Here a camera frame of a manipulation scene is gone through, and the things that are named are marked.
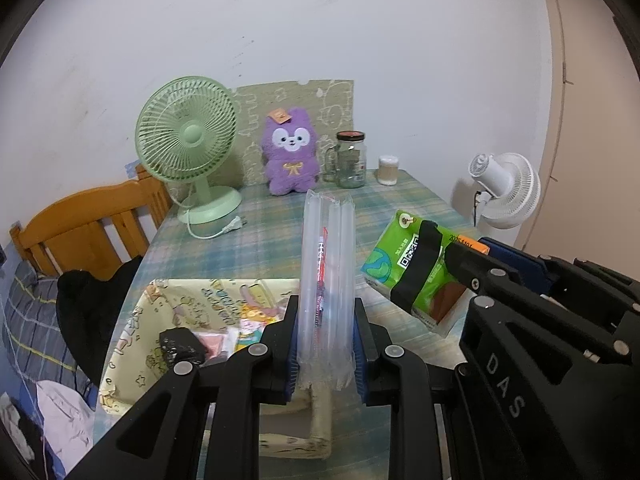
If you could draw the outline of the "wooden chair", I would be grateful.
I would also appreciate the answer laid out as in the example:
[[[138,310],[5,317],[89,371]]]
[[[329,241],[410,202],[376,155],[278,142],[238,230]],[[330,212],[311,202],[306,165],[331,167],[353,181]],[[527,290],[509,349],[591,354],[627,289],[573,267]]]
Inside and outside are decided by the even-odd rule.
[[[170,208],[166,186],[141,165],[137,177],[118,185],[89,188],[62,198],[36,214],[27,226],[14,224],[11,240],[20,256],[49,276],[71,270],[111,278],[125,262],[108,238],[103,222],[111,221],[130,259],[142,257],[150,240],[138,211],[146,208],[160,226]]]

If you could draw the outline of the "yellow cartoon fabric storage box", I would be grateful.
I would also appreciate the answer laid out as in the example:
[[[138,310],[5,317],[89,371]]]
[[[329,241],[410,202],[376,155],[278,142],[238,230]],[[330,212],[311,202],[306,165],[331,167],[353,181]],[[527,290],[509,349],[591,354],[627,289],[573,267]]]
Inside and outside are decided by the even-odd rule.
[[[158,278],[125,304],[107,349],[99,385],[94,434],[100,438],[168,370],[160,333],[175,327],[195,332],[239,329],[246,307],[285,315],[296,278]],[[332,399],[327,388],[296,388],[285,406],[260,408],[259,452],[273,458],[324,460],[331,454]]]

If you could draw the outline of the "red snack box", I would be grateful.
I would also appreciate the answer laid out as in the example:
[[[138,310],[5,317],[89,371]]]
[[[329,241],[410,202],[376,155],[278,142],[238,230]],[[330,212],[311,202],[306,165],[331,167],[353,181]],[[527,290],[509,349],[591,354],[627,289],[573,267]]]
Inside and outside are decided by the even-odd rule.
[[[239,335],[236,338],[235,350],[239,351],[262,339],[265,328],[280,321],[278,310],[246,307],[240,317]]]

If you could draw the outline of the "pink tissue pack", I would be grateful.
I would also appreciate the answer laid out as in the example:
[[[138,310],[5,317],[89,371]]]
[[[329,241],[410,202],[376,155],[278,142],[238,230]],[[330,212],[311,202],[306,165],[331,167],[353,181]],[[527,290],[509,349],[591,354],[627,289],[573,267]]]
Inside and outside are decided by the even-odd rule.
[[[228,327],[222,332],[195,332],[194,335],[205,347],[205,361],[224,361],[235,352],[239,330]]]

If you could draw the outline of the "white standing fan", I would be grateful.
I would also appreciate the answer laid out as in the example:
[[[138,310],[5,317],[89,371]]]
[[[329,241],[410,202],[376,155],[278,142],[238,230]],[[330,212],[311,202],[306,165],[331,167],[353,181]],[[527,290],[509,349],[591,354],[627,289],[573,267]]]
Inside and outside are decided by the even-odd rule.
[[[535,212],[540,179],[523,155],[477,154],[469,164],[469,174],[480,186],[474,195],[474,224],[482,220],[494,229],[514,229]]]

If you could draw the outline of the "black garment on chair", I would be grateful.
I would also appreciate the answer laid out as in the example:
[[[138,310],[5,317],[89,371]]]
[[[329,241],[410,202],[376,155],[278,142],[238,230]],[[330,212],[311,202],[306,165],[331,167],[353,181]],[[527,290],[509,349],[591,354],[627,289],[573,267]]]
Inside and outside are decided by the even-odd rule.
[[[122,305],[142,257],[123,263],[106,281],[73,270],[58,278],[58,328],[77,365],[98,386]]]

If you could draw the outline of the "cotton swab container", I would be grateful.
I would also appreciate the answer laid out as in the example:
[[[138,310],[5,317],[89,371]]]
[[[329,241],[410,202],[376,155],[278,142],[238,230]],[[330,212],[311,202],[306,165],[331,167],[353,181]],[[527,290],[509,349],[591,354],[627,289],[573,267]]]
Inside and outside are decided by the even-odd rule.
[[[379,184],[393,186],[398,181],[399,159],[394,155],[381,155],[378,158],[376,180]]]

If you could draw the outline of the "white clothes on bed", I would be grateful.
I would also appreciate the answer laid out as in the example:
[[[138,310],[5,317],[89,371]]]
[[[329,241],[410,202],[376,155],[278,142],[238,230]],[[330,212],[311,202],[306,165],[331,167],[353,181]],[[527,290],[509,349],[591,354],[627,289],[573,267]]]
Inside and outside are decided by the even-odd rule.
[[[63,479],[93,446],[94,411],[75,390],[40,380],[1,395],[1,427],[39,479]]]

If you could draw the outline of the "clear plastic tube pack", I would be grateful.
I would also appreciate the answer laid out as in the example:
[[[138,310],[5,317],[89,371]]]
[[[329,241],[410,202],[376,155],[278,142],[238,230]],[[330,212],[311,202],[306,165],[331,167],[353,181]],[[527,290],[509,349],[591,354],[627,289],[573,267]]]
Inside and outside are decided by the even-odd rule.
[[[309,191],[305,198],[297,309],[298,383],[342,390],[354,377],[355,205]]]

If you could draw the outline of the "beige door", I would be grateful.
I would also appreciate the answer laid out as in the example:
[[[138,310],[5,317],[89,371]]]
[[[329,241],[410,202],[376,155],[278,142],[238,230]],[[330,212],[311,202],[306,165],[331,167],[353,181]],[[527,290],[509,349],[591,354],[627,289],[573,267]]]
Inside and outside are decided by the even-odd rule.
[[[516,238],[534,256],[639,275],[639,78],[603,0],[546,0],[552,85],[540,204]]]

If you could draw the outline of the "glass mug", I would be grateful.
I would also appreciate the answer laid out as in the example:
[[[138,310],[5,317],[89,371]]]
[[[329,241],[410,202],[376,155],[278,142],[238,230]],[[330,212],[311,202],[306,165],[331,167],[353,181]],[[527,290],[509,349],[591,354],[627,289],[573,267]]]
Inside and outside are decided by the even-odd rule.
[[[322,178],[326,182],[337,181],[337,153],[338,146],[336,144],[329,146],[324,151]]]

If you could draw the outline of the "glass jar with lid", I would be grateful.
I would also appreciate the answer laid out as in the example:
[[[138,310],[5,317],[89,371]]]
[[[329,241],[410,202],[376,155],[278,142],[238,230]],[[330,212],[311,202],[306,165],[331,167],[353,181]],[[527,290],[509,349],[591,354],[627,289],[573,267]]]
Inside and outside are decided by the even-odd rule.
[[[340,131],[336,134],[335,174],[341,188],[361,188],[366,183],[365,138],[361,131]]]

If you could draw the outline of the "green desk fan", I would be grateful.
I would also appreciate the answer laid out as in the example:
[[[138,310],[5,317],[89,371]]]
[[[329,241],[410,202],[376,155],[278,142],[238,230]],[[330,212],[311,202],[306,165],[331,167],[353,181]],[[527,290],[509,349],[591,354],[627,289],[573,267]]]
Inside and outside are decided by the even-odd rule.
[[[189,228],[227,217],[240,206],[238,190],[208,180],[229,157],[235,133],[230,93],[208,77],[169,81],[142,107],[134,130],[138,159],[158,180],[190,186],[178,206],[178,219]]]

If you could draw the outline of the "plaid bedding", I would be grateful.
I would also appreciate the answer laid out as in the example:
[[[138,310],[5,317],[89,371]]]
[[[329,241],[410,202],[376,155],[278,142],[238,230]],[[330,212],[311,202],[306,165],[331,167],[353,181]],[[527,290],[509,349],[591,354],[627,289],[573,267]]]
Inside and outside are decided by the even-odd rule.
[[[42,434],[36,385],[50,380],[79,393],[89,408],[96,407],[96,385],[68,350],[58,327],[58,280],[19,263],[3,293],[1,311],[1,390],[20,414]]]

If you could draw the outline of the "black plastic bag roll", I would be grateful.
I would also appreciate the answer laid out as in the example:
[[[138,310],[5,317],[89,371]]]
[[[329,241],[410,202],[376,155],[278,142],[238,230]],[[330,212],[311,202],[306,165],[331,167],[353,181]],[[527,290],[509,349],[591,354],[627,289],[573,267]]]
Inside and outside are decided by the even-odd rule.
[[[160,333],[160,353],[168,367],[179,362],[200,366],[206,360],[207,349],[192,330],[175,327]]]

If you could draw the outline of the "patterned cardboard panel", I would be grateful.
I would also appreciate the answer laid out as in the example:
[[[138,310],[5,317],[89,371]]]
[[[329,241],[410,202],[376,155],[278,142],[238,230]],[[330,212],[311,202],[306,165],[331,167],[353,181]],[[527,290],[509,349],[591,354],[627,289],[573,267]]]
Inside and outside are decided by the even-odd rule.
[[[326,150],[335,144],[335,135],[354,128],[355,83],[349,79],[252,84],[232,89],[230,94],[236,113],[236,136],[230,155],[208,177],[211,184],[240,188],[267,182],[262,134],[278,110],[292,116],[284,123],[286,126],[297,122],[299,114],[307,115],[309,129],[316,133],[320,164],[324,163]]]

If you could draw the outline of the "green tissue pack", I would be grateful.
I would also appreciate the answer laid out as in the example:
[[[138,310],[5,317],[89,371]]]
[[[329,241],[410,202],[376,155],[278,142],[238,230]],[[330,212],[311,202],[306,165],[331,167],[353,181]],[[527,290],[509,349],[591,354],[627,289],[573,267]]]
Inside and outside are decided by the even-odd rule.
[[[361,267],[366,282],[428,327],[445,322],[464,292],[448,271],[446,248],[458,242],[487,255],[489,247],[432,220],[399,209]]]

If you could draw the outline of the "purple plush bear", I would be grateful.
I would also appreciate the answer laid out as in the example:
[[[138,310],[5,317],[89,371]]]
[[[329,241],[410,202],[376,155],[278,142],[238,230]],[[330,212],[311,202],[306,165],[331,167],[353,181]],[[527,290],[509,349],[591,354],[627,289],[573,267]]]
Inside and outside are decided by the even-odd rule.
[[[306,193],[316,186],[320,174],[318,136],[307,111],[293,107],[288,116],[282,124],[267,117],[260,144],[269,192],[275,196]]]

